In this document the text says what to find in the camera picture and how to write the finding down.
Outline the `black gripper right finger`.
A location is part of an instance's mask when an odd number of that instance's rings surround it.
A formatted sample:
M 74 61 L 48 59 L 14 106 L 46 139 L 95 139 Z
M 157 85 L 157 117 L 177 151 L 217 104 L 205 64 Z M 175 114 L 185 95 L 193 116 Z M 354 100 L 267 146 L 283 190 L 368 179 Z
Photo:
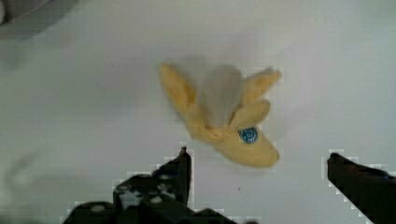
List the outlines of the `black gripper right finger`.
M 396 179 L 380 169 L 332 153 L 328 180 L 374 224 L 396 223 Z

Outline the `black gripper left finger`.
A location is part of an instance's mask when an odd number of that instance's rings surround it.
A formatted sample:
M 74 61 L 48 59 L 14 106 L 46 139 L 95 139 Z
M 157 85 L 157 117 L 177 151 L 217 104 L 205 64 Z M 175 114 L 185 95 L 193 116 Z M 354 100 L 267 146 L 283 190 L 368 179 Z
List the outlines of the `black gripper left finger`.
M 150 174 L 131 176 L 113 190 L 116 218 L 185 218 L 191 189 L 191 155 L 185 147 Z

